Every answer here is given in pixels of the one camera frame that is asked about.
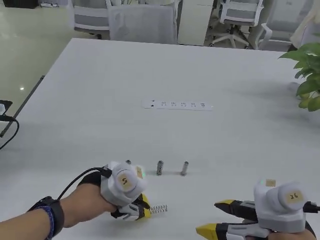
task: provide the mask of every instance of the hand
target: hand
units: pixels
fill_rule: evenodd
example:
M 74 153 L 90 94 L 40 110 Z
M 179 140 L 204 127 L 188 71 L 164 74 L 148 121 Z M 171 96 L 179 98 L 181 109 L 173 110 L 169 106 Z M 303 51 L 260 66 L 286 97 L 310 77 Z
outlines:
M 246 240 L 255 240 L 253 236 L 247 236 Z M 274 232 L 268 236 L 268 240 L 317 240 L 315 236 L 309 231 L 305 230 L 300 233 L 283 233 Z
M 101 196 L 100 187 L 90 183 L 79 185 L 73 193 L 62 199 L 60 204 L 64 212 L 65 228 L 117 210 Z

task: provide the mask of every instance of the cable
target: cable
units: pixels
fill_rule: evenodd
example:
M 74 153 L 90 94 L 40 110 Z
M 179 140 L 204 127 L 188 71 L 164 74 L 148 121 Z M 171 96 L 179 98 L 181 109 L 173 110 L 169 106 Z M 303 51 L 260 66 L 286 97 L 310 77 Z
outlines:
M 63 195 L 66 193 L 66 191 L 68 191 L 68 189 L 76 182 L 78 181 L 81 177 L 83 177 L 84 175 L 86 175 L 87 173 L 93 172 L 93 171 L 98 171 L 103 177 L 105 178 L 110 178 L 110 176 L 112 175 L 112 170 L 109 168 L 105 168 L 105 167 L 92 167 L 89 168 L 88 170 L 85 170 L 83 173 L 81 173 L 79 176 L 77 176 L 75 179 L 72 180 L 72 182 L 69 183 L 68 186 L 66 186 L 66 188 L 62 191 L 62 193 L 60 194 L 60 196 L 57 198 L 57 200 L 60 200 Z
M 314 202 L 307 201 L 303 206 L 303 212 L 309 214 L 317 214 L 318 212 L 320 212 L 320 206 L 317 206 L 317 204 Z
M 15 138 L 15 136 L 18 134 L 18 131 L 20 129 L 20 124 L 17 119 L 15 119 L 12 116 L 7 115 L 0 115 L 0 122 L 16 122 L 16 130 L 12 137 L 10 137 L 1 147 L 0 150 L 3 149 L 8 143 L 11 142 L 12 139 Z
M 66 193 L 66 191 L 68 191 L 68 189 L 76 182 L 78 181 L 81 177 L 83 177 L 84 175 L 86 175 L 87 173 L 89 172 L 93 172 L 93 171 L 103 171 L 103 168 L 102 167 L 92 167 L 88 170 L 85 170 L 83 173 L 81 173 L 79 176 L 77 176 L 75 179 L 72 180 L 72 182 L 69 183 L 68 186 L 66 186 L 66 188 L 62 191 L 62 193 L 60 194 L 60 196 L 57 198 L 57 200 L 60 200 L 63 195 Z

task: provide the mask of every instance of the blue bracelet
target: blue bracelet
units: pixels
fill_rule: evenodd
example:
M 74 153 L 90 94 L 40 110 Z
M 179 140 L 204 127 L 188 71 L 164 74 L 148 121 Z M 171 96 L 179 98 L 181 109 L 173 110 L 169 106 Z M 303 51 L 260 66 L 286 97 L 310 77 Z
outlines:
M 54 220 L 54 215 L 51 212 L 51 207 L 49 206 L 39 206 L 36 209 L 43 209 L 45 212 L 48 214 L 49 219 L 50 219 L 50 233 L 46 237 L 46 240 L 51 240 L 54 237 L 54 230 L 55 230 L 55 220 Z

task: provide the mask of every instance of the cabinet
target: cabinet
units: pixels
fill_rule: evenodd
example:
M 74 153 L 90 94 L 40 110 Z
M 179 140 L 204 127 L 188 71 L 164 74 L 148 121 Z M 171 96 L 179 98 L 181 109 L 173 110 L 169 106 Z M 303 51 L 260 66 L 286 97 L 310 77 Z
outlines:
M 34 9 L 39 3 L 38 0 L 3 0 L 7 8 Z
M 178 43 L 203 46 L 214 0 L 183 0 Z

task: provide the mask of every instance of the sticker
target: sticker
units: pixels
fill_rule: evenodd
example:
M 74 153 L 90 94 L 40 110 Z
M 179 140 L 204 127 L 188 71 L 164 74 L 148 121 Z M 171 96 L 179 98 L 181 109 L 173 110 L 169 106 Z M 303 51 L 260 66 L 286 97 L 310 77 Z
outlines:
M 136 175 L 138 176 L 138 178 L 143 179 L 142 169 L 138 166 L 136 167 Z
M 299 190 L 292 191 L 285 195 L 285 201 L 287 204 L 297 204 L 304 201 L 304 196 Z
M 118 182 L 122 185 L 124 190 L 129 190 L 132 187 L 132 184 L 127 178 L 126 174 L 121 174 L 118 176 Z
M 266 187 L 275 187 L 276 186 L 276 180 L 274 180 L 274 179 L 265 180 L 265 186 Z

